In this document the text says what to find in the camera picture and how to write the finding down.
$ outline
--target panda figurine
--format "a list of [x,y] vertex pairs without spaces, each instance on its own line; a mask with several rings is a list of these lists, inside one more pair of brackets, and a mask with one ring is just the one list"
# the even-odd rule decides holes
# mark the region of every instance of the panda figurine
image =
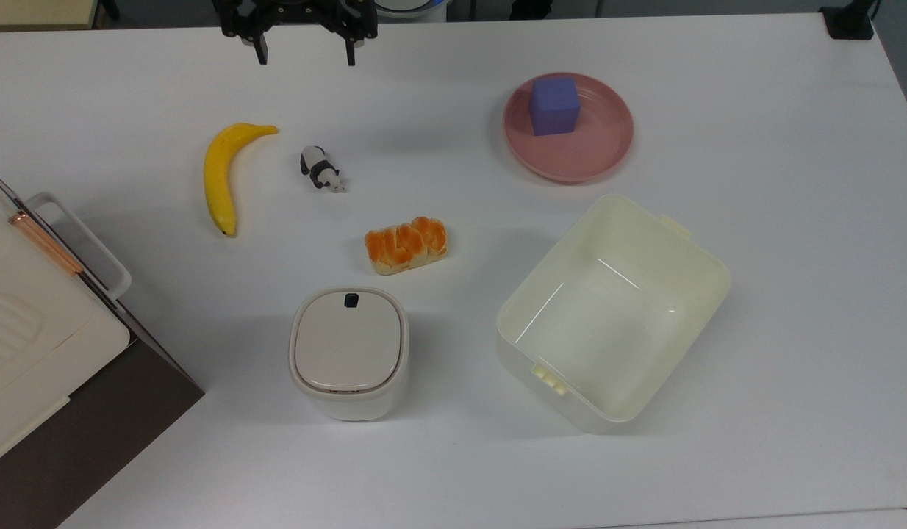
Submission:
[[345,193],[345,187],[339,179],[339,170],[326,159],[326,151],[319,147],[306,147],[300,154],[300,172],[309,175],[309,180],[317,190],[329,187],[335,193]]

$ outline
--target storage container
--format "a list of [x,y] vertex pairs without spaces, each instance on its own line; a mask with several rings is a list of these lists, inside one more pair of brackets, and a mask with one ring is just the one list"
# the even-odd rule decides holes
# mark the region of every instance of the storage container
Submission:
[[334,419],[369,421],[389,412],[404,392],[408,355],[407,316],[379,289],[316,292],[293,318],[293,383]]
[[586,432],[638,415],[730,286],[690,237],[599,198],[498,312],[503,366]]

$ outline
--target purple block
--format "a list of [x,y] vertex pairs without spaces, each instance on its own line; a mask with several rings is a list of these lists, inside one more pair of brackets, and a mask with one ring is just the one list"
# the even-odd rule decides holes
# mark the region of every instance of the purple block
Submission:
[[581,113],[581,100],[578,99],[574,79],[551,77],[533,81],[528,113],[531,114],[535,135],[574,132],[578,113]]

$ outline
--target banana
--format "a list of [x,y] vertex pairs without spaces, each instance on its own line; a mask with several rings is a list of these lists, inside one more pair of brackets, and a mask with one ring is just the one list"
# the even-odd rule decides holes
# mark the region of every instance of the banana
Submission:
[[228,187],[229,167],[234,155],[257,138],[276,133],[278,128],[274,125],[236,123],[218,133],[205,153],[205,202],[212,221],[228,237],[234,237],[237,228],[232,191]]

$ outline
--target bread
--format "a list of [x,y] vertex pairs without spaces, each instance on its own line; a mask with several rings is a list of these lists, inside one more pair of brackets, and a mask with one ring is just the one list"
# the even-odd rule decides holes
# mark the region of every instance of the bread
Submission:
[[447,254],[447,230],[436,218],[418,217],[410,224],[369,231],[365,247],[376,272],[397,274]]

